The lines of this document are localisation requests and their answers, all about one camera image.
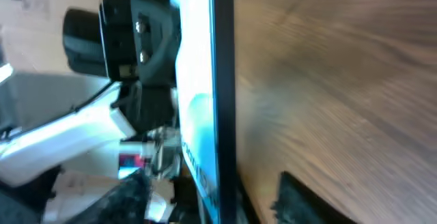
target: wood grain surface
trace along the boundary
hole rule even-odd
[[[437,223],[437,0],[235,0],[238,169],[359,223]]]

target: monitor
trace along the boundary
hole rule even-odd
[[[172,0],[182,150],[213,223],[236,222],[234,0]]]

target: black object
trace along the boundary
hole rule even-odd
[[[106,77],[98,14],[69,9],[63,32],[69,67],[78,73]]]
[[[151,195],[150,179],[139,169],[66,224],[144,224]]]
[[[169,87],[145,87],[140,83],[125,84],[111,106],[119,107],[136,132],[158,128],[174,116]]]
[[[180,40],[170,0],[102,0],[98,14],[70,9],[64,19],[71,69],[113,81],[174,86]]]
[[[237,217],[234,0],[210,5],[219,222],[231,224]]]
[[[99,19],[108,77],[114,81],[137,80],[130,0],[103,0]]]
[[[281,174],[279,198],[272,209],[278,224],[355,223],[287,172]]]

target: metal screw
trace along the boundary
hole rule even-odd
[[[135,23],[135,29],[137,30],[137,33],[143,33],[144,32],[144,24],[140,21]]]
[[[145,51],[141,51],[139,54],[139,61],[142,64],[145,64],[147,61],[149,61],[149,55]]]

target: black cable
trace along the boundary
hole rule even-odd
[[[100,95],[102,95],[105,91],[107,91],[108,88],[110,88],[114,83],[115,83],[115,81],[110,81],[108,84],[106,84],[106,85],[105,85],[104,87],[102,87],[100,90],[98,90],[98,91],[97,91],[93,96],[91,96],[91,97],[88,98],[86,101],[82,102],[81,104],[79,104],[79,105],[77,105],[77,106],[75,106],[75,107],[72,107],[68,112],[65,112],[65,113],[62,114],[62,115],[58,115],[58,116],[56,116],[56,117],[54,117],[54,118],[51,118],[49,121],[44,122],[44,123],[42,123],[42,124],[40,124],[40,125],[37,125],[37,126],[35,126],[34,128],[31,128],[31,129],[26,130],[26,131],[18,132],[18,133],[13,134],[13,135],[11,135],[11,136],[9,136],[9,137],[6,137],[4,141],[10,141],[11,139],[14,139],[14,138],[16,138],[16,137],[22,136],[22,135],[24,135],[24,134],[26,134],[26,133],[28,133],[28,132],[33,131],[33,130],[39,129],[39,128],[41,128],[42,126],[45,126],[45,125],[50,124],[50,123],[52,123],[52,122],[55,122],[55,121],[57,121],[57,120],[59,120],[59,119],[65,117],[65,116],[67,116],[67,115],[71,115],[71,114],[73,114],[73,113],[78,113],[81,109],[85,108],[87,105],[89,105],[89,104],[91,104],[92,102],[94,102],[94,101],[95,101],[95,100],[96,100]]]

